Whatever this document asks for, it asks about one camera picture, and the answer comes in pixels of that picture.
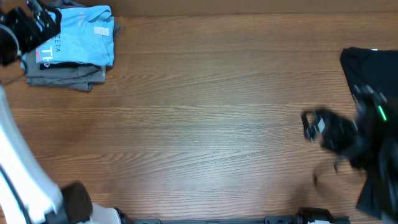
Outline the light blue t-shirt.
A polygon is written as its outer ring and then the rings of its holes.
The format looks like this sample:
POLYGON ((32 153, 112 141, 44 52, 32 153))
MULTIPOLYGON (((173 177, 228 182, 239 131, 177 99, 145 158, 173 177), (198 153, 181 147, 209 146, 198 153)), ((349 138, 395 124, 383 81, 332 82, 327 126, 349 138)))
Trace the light blue t-shirt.
POLYGON ((58 35, 36 48, 37 63, 79 63, 112 66, 114 17, 106 5, 59 9, 58 35))

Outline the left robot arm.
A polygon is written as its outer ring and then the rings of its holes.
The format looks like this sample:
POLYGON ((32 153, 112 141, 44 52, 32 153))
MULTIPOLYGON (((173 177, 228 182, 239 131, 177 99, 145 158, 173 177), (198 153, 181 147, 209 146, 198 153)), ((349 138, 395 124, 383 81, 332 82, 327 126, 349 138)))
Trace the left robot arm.
MULTIPOLYGON (((62 15, 41 1, 28 1, 31 17, 19 7, 1 13, 1 65, 7 66, 60 33, 62 15)), ((81 182, 63 189, 45 173, 19 131, 6 93, 1 91, 1 208, 7 223, 123 224, 116 208, 90 199, 81 182)))

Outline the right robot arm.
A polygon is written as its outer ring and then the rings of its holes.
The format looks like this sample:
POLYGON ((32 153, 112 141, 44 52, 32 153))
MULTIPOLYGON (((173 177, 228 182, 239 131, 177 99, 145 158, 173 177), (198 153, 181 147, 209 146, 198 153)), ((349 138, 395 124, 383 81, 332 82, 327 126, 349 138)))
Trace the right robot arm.
POLYGON ((348 119, 328 108, 301 114, 303 135, 334 153, 334 170, 348 161, 366 173, 357 208, 385 223, 397 223, 397 106, 369 85, 355 87, 357 115, 348 119))

